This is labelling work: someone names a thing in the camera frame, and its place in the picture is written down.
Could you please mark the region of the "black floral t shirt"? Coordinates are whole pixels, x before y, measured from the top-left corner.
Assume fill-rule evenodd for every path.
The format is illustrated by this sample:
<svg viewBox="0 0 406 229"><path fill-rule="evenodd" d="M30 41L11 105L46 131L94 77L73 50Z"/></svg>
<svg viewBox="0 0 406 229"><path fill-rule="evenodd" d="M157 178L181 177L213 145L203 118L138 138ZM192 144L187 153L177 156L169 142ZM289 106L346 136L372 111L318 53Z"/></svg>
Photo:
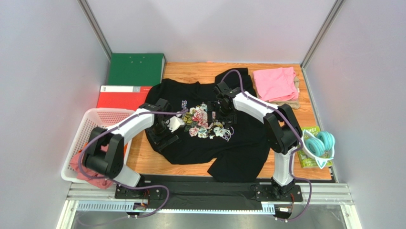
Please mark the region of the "black floral t shirt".
<svg viewBox="0 0 406 229"><path fill-rule="evenodd" d="M214 87L224 81L230 88L242 86L255 95L247 68L229 69L216 76L214 83L180 83L164 79L152 87L146 103L167 100L173 112L188 109L181 116L185 126L176 131L178 140L160 150L175 165L211 162L208 173L219 182L253 182L261 172L270 151L264 125L252 116L237 111L237 122L225 127L208 123L207 105L216 100Z"/></svg>

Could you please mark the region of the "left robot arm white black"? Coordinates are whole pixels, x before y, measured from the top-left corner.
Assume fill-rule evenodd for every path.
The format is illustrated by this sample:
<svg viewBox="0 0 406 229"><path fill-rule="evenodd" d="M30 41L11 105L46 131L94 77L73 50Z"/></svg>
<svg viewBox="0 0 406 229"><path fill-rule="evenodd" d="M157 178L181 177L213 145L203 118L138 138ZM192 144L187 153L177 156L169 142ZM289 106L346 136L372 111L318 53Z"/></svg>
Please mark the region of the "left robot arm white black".
<svg viewBox="0 0 406 229"><path fill-rule="evenodd" d="M132 115L107 127L96 127L81 152L79 169L100 174L121 186L137 189L141 175L129 168L124 161L124 146L145 131L158 151L178 141L177 130L184 126L180 118L188 109L171 112L168 101L159 99L155 105L144 103Z"/></svg>

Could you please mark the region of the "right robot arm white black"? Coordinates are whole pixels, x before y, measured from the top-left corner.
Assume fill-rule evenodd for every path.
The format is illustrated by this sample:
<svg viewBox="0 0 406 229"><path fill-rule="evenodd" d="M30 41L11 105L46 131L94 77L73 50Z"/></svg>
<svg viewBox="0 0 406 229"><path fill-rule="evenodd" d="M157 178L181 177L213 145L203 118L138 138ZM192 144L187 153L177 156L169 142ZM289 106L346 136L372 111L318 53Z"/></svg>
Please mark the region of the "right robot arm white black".
<svg viewBox="0 0 406 229"><path fill-rule="evenodd" d="M295 185L293 156L303 148L303 134L292 108L286 104L266 103L241 87L231 89L225 82L217 84L213 91L216 101L207 105L208 122L220 122L230 127L237 123L236 111L241 111L264 124L275 157L273 186L291 189Z"/></svg>

